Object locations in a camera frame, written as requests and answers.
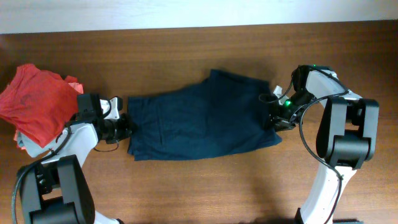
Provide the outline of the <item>dark blue shorts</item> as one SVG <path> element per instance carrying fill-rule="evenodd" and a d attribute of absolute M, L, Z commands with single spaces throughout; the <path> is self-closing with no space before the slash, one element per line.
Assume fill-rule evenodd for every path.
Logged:
<path fill-rule="evenodd" d="M 212 70 L 201 83 L 157 96 L 130 97 L 137 124 L 128 154 L 136 161 L 228 156 L 281 143 L 269 127 L 265 80 Z"/>

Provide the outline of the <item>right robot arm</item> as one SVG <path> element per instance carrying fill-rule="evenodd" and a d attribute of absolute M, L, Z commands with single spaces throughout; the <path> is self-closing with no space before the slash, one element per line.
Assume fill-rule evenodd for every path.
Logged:
<path fill-rule="evenodd" d="M 336 72 L 322 65 L 300 65 L 291 75 L 288 96 L 280 86 L 259 100 L 270 106 L 270 126 L 277 132 L 299 128 L 301 140 L 305 113 L 315 104 L 324 108 L 313 151 L 319 163 L 312 189 L 297 209 L 294 223 L 333 223 L 333 214 L 349 180 L 376 148 L 379 103 L 347 88 Z"/>

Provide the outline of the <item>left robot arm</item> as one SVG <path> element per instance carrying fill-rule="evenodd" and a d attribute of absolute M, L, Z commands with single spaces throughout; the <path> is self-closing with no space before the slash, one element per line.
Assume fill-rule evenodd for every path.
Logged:
<path fill-rule="evenodd" d="M 11 202 L 14 223 L 19 200 L 25 223 L 122 224 L 96 211 L 82 166 L 100 141 L 118 145 L 132 134 L 134 123 L 120 112 L 123 100 L 118 96 L 83 94 L 77 103 L 78 112 L 49 153 L 18 171 Z"/>

